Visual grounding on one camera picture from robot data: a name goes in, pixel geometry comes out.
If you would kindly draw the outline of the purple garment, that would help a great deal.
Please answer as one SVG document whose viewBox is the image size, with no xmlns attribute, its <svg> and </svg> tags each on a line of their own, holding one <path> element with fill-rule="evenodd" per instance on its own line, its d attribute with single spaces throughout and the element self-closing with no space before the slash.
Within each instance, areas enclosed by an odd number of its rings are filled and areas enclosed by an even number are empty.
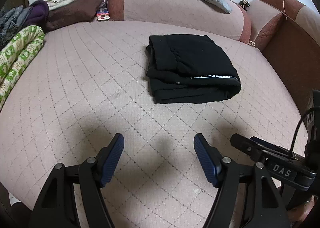
<svg viewBox="0 0 320 228">
<path fill-rule="evenodd" d="M 23 26 L 39 26 L 43 28 L 46 24 L 49 15 L 48 3 L 44 0 L 38 0 L 33 2 L 31 5 L 32 11 L 28 15 Z"/>
</svg>

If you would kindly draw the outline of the black pants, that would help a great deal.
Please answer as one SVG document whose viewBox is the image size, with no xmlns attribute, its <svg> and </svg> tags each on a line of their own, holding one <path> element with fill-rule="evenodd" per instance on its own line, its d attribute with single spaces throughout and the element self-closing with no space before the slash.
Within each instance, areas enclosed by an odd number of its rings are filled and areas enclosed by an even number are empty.
<svg viewBox="0 0 320 228">
<path fill-rule="evenodd" d="M 224 101 L 241 91 L 231 60 L 206 35 L 151 35 L 146 50 L 146 75 L 158 104 Z"/>
</svg>

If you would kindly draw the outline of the brown wooden bed frame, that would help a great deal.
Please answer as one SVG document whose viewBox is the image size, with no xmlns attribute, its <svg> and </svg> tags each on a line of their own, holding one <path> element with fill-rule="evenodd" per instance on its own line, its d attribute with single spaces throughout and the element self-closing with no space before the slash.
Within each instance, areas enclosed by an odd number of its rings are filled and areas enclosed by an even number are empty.
<svg viewBox="0 0 320 228">
<path fill-rule="evenodd" d="M 311 91 L 319 90 L 317 42 L 295 22 L 283 21 L 262 53 L 303 114 Z"/>
</svg>

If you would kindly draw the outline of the dark brown blanket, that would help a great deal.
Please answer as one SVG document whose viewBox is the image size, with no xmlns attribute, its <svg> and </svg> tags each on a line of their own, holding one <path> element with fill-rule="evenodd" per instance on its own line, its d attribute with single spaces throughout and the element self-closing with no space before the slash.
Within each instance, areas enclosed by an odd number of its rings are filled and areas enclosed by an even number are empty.
<svg viewBox="0 0 320 228">
<path fill-rule="evenodd" d="M 91 22 L 102 2 L 103 0 L 76 0 L 51 10 L 43 30 L 50 32 L 79 22 Z"/>
</svg>

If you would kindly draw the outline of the red blue small package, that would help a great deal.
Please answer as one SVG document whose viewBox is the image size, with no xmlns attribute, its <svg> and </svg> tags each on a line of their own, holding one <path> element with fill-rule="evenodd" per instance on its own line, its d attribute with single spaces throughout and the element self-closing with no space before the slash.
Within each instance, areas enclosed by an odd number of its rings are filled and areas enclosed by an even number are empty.
<svg viewBox="0 0 320 228">
<path fill-rule="evenodd" d="M 96 12 L 96 18 L 98 21 L 107 21 L 110 19 L 110 14 L 106 7 L 99 8 Z"/>
</svg>

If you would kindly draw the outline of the pink brown cushion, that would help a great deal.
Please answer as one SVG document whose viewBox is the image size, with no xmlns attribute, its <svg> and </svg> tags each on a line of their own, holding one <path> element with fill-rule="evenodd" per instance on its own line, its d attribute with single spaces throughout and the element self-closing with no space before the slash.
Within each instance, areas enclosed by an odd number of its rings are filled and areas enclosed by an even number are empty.
<svg viewBox="0 0 320 228">
<path fill-rule="evenodd" d="M 319 15 L 297 0 L 254 0 L 247 14 L 252 27 L 250 41 L 260 51 L 285 21 L 295 23 L 319 44 Z"/>
</svg>

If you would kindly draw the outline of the pink bolster pillow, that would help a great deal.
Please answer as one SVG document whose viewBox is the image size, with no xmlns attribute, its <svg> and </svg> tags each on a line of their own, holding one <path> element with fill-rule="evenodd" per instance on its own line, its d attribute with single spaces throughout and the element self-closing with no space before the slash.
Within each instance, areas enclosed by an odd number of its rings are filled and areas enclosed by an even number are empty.
<svg viewBox="0 0 320 228">
<path fill-rule="evenodd" d="M 145 21 L 182 26 L 248 43 L 251 21 L 247 13 L 227 0 L 232 12 L 203 0 L 108 0 L 115 21 Z"/>
</svg>

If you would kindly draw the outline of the blue denim jeans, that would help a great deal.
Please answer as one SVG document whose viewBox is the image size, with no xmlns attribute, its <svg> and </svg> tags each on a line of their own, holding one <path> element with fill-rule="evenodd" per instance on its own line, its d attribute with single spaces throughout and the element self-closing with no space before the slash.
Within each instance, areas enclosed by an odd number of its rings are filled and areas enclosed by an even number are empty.
<svg viewBox="0 0 320 228">
<path fill-rule="evenodd" d="M 22 29 L 29 14 L 32 12 L 32 7 L 24 8 L 23 5 L 12 8 L 9 11 L 1 10 L 1 48 Z"/>
</svg>

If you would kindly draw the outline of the green patterned quilt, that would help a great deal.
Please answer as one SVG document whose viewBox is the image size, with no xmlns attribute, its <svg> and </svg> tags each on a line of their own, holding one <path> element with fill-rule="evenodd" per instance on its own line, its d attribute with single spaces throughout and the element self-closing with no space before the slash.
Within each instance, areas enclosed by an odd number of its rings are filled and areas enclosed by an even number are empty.
<svg viewBox="0 0 320 228">
<path fill-rule="evenodd" d="M 1 50 L 1 106 L 24 70 L 43 47 L 44 37 L 41 27 L 27 26 Z"/>
</svg>

